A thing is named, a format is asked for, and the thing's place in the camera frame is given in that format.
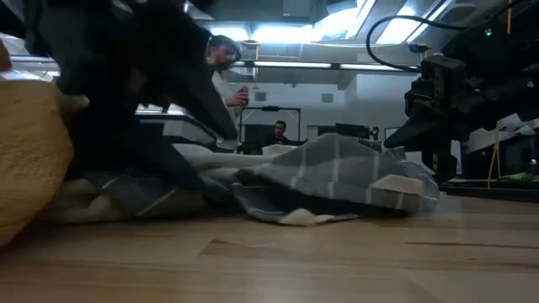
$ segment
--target person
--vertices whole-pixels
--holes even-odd
[[[279,120],[275,122],[275,127],[273,129],[273,135],[266,138],[264,146],[270,146],[274,144],[279,145],[289,145],[290,140],[285,137],[286,132],[286,122]]]
[[[236,93],[230,89],[228,82],[222,77],[222,72],[230,68],[240,54],[235,42],[224,35],[211,37],[208,42],[209,54],[208,64],[213,68],[211,78],[217,92],[221,95],[222,101],[228,107],[231,118],[236,122],[242,109],[248,105],[249,91],[247,87],[242,87]]]

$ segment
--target cable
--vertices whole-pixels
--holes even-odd
[[[498,13],[496,13],[493,17],[494,18],[497,18],[498,16],[500,16],[501,14],[503,14],[506,10],[508,11],[507,13],[507,35],[511,35],[511,14],[512,14],[512,8],[519,4],[519,3],[522,3],[523,1],[521,0],[514,0],[511,1],[509,0],[509,4],[506,5],[504,8],[502,8]],[[495,159],[498,159],[498,178],[500,177],[500,167],[499,167],[499,129],[501,128],[501,122],[498,121],[496,123],[496,131],[494,132],[494,150],[492,152],[492,159],[490,160],[490,167],[488,168],[488,179],[487,179],[487,189],[490,189],[490,182],[492,180],[492,171],[494,169],[494,160]]]
[[[369,32],[367,33],[367,38],[366,38],[367,53],[372,58],[372,60],[376,61],[377,63],[380,63],[380,64],[382,64],[384,66],[397,68],[397,69],[400,69],[400,70],[403,70],[403,71],[406,71],[406,72],[421,72],[421,70],[419,68],[413,68],[413,67],[408,67],[408,66],[399,66],[397,64],[392,64],[392,63],[389,63],[387,61],[384,61],[384,60],[378,58],[372,52],[372,48],[371,48],[371,37],[372,37],[372,33],[374,33],[374,30],[376,29],[376,27],[380,26],[380,24],[384,24],[384,23],[386,23],[388,21],[391,21],[393,19],[413,20],[413,21],[416,21],[416,22],[420,22],[421,24],[427,24],[427,25],[430,25],[430,26],[434,26],[434,27],[439,28],[439,29],[449,29],[449,30],[465,30],[465,29],[467,29],[467,27],[453,26],[453,25],[448,25],[448,24],[441,24],[441,23],[438,23],[438,22],[435,22],[435,21],[430,21],[428,19],[417,17],[417,16],[390,16],[390,17],[385,17],[383,19],[378,20],[376,23],[374,23],[372,25],[371,29],[369,29]]]

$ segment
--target plaid blanket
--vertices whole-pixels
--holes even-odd
[[[85,172],[85,189],[66,183],[43,218],[82,223],[177,217],[200,213],[208,201],[214,207],[235,199],[259,220],[313,226],[373,211],[416,214],[434,209],[439,196],[434,180],[401,153],[334,134],[276,157],[182,151],[205,182],[204,193],[132,169]],[[82,196],[75,199],[77,192]]]
[[[357,218],[373,210],[432,210],[439,190],[424,169],[370,142],[327,134],[271,163],[240,169],[233,193],[253,217],[292,225]]]

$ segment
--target woven basket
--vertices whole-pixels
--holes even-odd
[[[42,81],[0,82],[0,247],[30,222],[60,188],[72,144],[59,104]]]

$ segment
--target black cable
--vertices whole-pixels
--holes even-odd
[[[367,53],[372,58],[372,60],[376,61],[379,64],[382,64],[383,66],[389,66],[389,67],[396,68],[396,69],[399,69],[399,70],[403,70],[403,71],[406,71],[406,72],[421,72],[421,70],[419,68],[415,68],[415,67],[399,66],[399,65],[396,65],[396,64],[386,62],[386,61],[378,58],[372,52],[372,48],[371,48],[371,36],[372,36],[372,33],[374,33],[374,30],[376,29],[376,27],[380,26],[380,24],[386,23],[386,22],[391,21],[393,19],[413,20],[413,21],[420,22],[421,24],[428,24],[430,26],[434,26],[434,27],[439,28],[439,29],[450,29],[450,30],[464,30],[464,29],[467,29],[467,27],[441,24],[441,23],[438,23],[438,22],[435,22],[435,21],[430,21],[428,19],[417,17],[417,16],[390,16],[390,17],[385,17],[383,19],[378,20],[376,23],[374,23],[372,25],[371,29],[369,29],[369,32],[367,33],[367,38],[366,38]]]
[[[526,0],[514,0],[514,1],[512,1],[511,3],[505,5],[497,13],[495,13],[494,16],[492,16],[490,19],[492,20],[492,19],[498,18],[499,16],[503,15],[506,11],[510,10],[510,8],[513,8],[514,6],[519,5],[519,4],[523,3],[524,1],[526,1]]]

